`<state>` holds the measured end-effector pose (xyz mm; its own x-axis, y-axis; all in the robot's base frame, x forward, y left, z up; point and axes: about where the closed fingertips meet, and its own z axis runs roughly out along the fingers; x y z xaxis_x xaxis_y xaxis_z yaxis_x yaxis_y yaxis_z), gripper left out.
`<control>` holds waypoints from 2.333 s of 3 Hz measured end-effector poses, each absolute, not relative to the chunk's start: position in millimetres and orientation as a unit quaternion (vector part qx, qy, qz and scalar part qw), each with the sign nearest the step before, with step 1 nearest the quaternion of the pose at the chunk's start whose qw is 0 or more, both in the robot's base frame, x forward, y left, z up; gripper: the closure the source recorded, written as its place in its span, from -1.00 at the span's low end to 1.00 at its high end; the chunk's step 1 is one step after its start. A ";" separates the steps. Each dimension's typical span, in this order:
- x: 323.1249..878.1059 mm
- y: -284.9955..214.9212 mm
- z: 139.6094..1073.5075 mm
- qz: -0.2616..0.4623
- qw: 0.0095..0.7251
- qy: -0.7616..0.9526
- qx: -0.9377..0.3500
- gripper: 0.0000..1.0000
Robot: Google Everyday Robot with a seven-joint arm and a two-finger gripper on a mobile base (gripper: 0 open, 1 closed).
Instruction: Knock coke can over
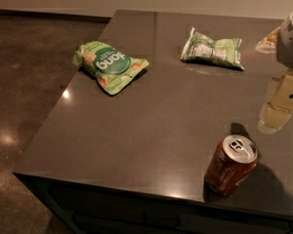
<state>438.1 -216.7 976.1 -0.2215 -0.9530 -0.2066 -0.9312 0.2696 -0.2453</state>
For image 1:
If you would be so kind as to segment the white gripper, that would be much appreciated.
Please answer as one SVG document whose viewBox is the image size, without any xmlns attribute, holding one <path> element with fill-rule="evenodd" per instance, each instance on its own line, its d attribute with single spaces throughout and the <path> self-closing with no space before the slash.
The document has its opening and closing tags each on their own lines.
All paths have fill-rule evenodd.
<svg viewBox="0 0 293 234">
<path fill-rule="evenodd" d="M 293 10 L 282 23 L 276 44 L 277 61 L 293 68 Z M 266 101 L 260 111 L 258 130 L 264 134 L 279 131 L 293 115 L 293 69 L 273 77 L 267 88 Z"/>
</svg>

